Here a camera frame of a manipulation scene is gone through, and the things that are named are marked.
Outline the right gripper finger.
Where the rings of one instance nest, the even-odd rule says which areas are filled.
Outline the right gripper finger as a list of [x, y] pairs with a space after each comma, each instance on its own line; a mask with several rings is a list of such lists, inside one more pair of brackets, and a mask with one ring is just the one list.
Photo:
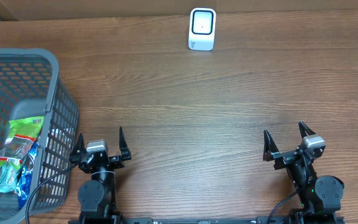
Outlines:
[[280, 151], [267, 129], [264, 130], [264, 161], [272, 161]]
[[305, 138], [307, 136], [315, 135], [316, 133], [312, 131], [303, 121], [300, 121], [298, 123], [298, 127], [300, 129], [300, 134], [302, 138]]

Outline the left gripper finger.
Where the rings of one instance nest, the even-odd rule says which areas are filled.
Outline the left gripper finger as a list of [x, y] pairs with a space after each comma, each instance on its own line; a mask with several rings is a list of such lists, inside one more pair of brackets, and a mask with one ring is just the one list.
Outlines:
[[85, 153], [85, 141], [83, 139], [83, 134], [80, 133], [78, 140], [70, 153], [70, 162], [72, 164], [78, 164], [81, 162], [82, 155]]
[[119, 128], [119, 150], [121, 152], [120, 161], [129, 161], [132, 159], [132, 154], [126, 143], [122, 127]]

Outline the green snack bag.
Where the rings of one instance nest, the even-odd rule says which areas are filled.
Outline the green snack bag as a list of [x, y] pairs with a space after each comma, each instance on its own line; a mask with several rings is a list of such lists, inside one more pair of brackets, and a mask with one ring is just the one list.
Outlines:
[[19, 170], [25, 156], [38, 138], [44, 123], [43, 116], [33, 116], [9, 121], [9, 133], [0, 150], [0, 167], [12, 165]]

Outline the blue Oreo cookie pack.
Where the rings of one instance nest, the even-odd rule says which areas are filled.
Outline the blue Oreo cookie pack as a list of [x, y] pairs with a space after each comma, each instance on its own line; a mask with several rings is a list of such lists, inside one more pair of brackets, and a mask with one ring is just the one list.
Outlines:
[[32, 182], [32, 173], [38, 146], [38, 142], [33, 143], [31, 149], [25, 157], [21, 172], [19, 173], [19, 179], [15, 189], [15, 193], [17, 194], [18, 209], [22, 209], [24, 207], [30, 196], [30, 185]]

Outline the teal snack wrapper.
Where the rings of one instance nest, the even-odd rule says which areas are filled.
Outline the teal snack wrapper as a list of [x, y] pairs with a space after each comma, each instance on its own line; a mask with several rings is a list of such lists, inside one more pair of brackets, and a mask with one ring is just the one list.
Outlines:
[[2, 166], [0, 175], [0, 194], [14, 192], [16, 190], [20, 173], [21, 168], [16, 167], [11, 163], [5, 163]]

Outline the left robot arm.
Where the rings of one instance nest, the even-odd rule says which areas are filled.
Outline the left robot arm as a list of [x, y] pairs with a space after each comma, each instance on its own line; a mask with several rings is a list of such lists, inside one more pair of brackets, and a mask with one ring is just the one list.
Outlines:
[[70, 153], [70, 162], [91, 179], [81, 185], [78, 200], [81, 212], [76, 220], [69, 224], [120, 224], [124, 217], [117, 209], [116, 169], [124, 167], [124, 162], [132, 159], [131, 152], [124, 138], [122, 128], [119, 129], [120, 155], [110, 156], [108, 146], [103, 139], [85, 143], [83, 135], [78, 136], [75, 147]]

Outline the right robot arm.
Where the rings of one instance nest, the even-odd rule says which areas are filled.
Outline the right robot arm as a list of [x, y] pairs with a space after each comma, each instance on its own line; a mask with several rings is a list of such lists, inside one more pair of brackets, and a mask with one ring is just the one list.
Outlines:
[[[303, 121], [298, 123], [301, 143], [296, 149], [280, 152], [268, 130], [264, 130], [264, 161], [273, 161], [274, 169], [286, 169], [295, 191], [279, 202], [267, 217], [258, 223], [344, 223], [337, 217], [341, 209], [344, 182], [331, 175], [317, 176], [313, 162], [321, 157], [325, 140], [312, 131]], [[301, 208], [291, 209], [287, 216], [276, 216], [276, 211], [292, 197], [298, 196]]]

